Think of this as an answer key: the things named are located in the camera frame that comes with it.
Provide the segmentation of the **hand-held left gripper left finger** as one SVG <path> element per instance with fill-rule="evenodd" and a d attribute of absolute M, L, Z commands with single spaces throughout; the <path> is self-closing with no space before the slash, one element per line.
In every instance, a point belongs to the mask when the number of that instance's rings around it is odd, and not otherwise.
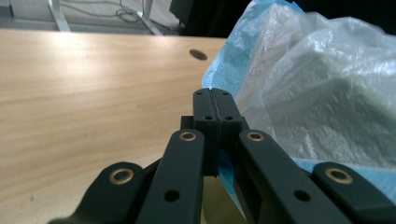
<path fill-rule="evenodd" d="M 201 89 L 192 95 L 192 115 L 181 117 L 180 128 L 194 129 L 204 135 L 203 173 L 205 176 L 216 176 L 218 174 L 216 152 L 217 120 L 210 89 Z"/>

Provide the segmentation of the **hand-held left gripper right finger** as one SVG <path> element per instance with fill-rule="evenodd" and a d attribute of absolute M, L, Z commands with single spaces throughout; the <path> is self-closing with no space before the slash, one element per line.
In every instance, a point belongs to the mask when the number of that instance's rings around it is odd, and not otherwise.
<path fill-rule="evenodd" d="M 213 89 L 215 109 L 219 121 L 219 141 L 223 149 L 234 148 L 239 134 L 248 129 L 247 121 L 241 116 L 233 96 L 224 90 Z"/>

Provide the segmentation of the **white plastic bag blue rim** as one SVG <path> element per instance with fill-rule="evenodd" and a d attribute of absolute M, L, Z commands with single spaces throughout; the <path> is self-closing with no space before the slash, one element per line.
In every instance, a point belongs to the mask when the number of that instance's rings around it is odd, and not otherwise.
<path fill-rule="evenodd" d="M 396 224 L 396 35 L 328 20 L 285 0 L 251 0 L 203 78 L 304 168 L 356 168 L 392 206 L 353 190 L 361 214 Z"/>

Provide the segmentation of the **dark round table grommet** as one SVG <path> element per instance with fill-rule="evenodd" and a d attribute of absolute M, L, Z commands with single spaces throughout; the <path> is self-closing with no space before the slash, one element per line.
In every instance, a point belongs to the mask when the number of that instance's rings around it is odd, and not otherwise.
<path fill-rule="evenodd" d="M 198 49 L 191 49 L 190 50 L 190 55 L 192 57 L 194 57 L 197 60 L 200 61 L 206 61 L 207 60 L 207 56 L 205 53 L 203 53 L 202 51 L 198 50 Z"/>

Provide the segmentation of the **black curtain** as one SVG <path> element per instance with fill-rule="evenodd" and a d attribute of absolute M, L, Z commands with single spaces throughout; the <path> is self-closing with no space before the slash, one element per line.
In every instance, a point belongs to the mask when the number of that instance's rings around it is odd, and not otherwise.
<path fill-rule="evenodd" d="M 184 25 L 182 35 L 227 37 L 253 0 L 172 0 L 169 11 Z M 396 35 L 396 0 L 285 0 L 327 19 L 353 17 Z"/>

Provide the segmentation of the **white metal desk frame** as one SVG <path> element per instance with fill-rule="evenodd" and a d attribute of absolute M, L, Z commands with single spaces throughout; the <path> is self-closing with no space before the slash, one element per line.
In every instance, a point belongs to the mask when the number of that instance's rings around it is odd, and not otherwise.
<path fill-rule="evenodd" d="M 159 28 L 151 21 L 150 12 L 153 5 L 153 0 L 140 0 L 141 1 L 141 11 L 136 11 L 130 7 L 127 7 L 123 4 L 123 0 L 118 0 L 118 3 L 111 2 L 108 0 L 94 0 L 90 2 L 84 2 L 81 0 L 48 0 L 48 8 L 52 18 L 55 21 L 57 29 L 60 32 L 70 32 L 71 28 L 67 22 L 67 19 L 64 15 L 63 8 L 69 8 L 78 13 L 82 13 L 84 15 L 95 17 L 95 18 L 118 18 L 125 22 L 140 22 L 144 25 L 144 27 L 152 34 L 152 35 L 163 35 L 163 33 L 159 30 Z M 73 7 L 67 5 L 69 3 L 75 4 L 93 4 L 93 5 L 115 5 L 118 9 L 113 14 L 97 14 L 92 13 L 77 7 Z"/>

